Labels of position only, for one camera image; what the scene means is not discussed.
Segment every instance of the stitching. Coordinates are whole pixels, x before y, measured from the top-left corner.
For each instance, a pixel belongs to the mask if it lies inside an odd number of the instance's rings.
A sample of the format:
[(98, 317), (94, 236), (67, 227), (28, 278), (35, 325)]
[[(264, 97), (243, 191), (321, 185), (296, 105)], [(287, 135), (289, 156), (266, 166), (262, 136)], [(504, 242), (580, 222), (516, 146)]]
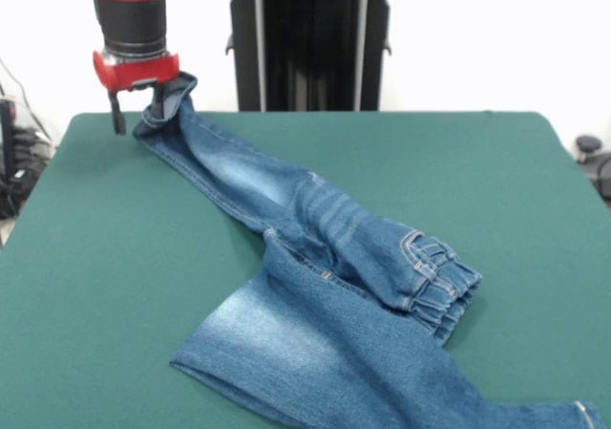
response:
[(410, 262), (412, 265), (415, 265), (416, 262), (419, 261), (419, 259), (416, 257), (416, 255), (411, 251), (411, 246), (410, 246), (410, 240), (413, 238), (413, 240), (415, 240), (416, 237), (414, 237), (414, 234), (417, 233), (421, 233), (418, 230), (412, 230), (410, 233), (408, 233), (403, 240), (401, 240), (401, 243), (399, 244), (399, 246), (401, 247), (401, 251), (403, 252), (403, 255), (405, 255), (405, 257), (408, 259), (408, 262)]

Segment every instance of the green table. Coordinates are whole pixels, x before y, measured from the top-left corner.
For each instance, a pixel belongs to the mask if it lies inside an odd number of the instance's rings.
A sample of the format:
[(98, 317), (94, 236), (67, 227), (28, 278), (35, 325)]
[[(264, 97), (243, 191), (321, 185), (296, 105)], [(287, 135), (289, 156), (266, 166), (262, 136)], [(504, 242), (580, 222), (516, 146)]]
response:
[[(611, 419), (611, 216), (544, 118), (213, 117), (483, 273), (448, 349), (484, 396)], [(0, 253), (0, 428), (273, 426), (167, 364), (262, 253), (109, 116), (76, 117)]]

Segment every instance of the jeans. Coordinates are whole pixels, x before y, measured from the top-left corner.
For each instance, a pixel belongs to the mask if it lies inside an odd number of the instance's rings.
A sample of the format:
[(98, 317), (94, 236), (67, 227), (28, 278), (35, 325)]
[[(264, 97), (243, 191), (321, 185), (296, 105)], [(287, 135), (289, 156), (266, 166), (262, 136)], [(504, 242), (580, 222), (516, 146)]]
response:
[(593, 406), (485, 400), (442, 348), (481, 276), (432, 236), (366, 211), (166, 87), (135, 136), (263, 235), (263, 267), (179, 348), (176, 368), (281, 423), (319, 428), (599, 429)]

